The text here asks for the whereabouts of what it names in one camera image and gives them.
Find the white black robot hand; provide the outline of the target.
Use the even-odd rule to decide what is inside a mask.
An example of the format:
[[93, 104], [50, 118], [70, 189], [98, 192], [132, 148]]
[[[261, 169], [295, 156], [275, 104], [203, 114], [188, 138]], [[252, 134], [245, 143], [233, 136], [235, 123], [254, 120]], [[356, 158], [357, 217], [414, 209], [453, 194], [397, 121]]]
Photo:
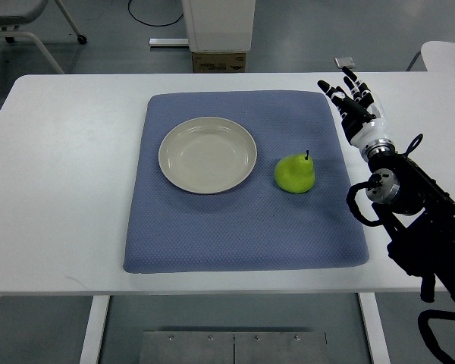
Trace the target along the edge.
[[387, 132], [388, 121], [377, 97], [348, 67], [342, 71], [346, 89], [333, 87], [324, 80], [319, 80], [317, 85], [337, 108], [347, 141], [359, 150], [365, 161], [380, 152], [394, 153]]

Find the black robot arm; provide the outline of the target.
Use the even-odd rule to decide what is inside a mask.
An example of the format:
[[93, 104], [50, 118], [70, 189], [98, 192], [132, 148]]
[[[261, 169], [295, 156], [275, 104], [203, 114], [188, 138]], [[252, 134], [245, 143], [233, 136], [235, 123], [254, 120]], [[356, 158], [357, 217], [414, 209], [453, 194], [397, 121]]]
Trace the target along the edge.
[[[362, 157], [372, 174], [350, 187], [347, 205], [365, 226], [386, 230], [389, 257], [409, 276], [422, 279], [422, 301], [434, 301], [440, 281], [455, 302], [455, 202], [410, 159], [421, 141], [418, 135], [404, 153], [386, 139], [366, 144]], [[432, 355], [453, 363], [431, 330], [432, 319], [455, 322], [455, 312], [429, 309], [418, 317], [419, 332]]]

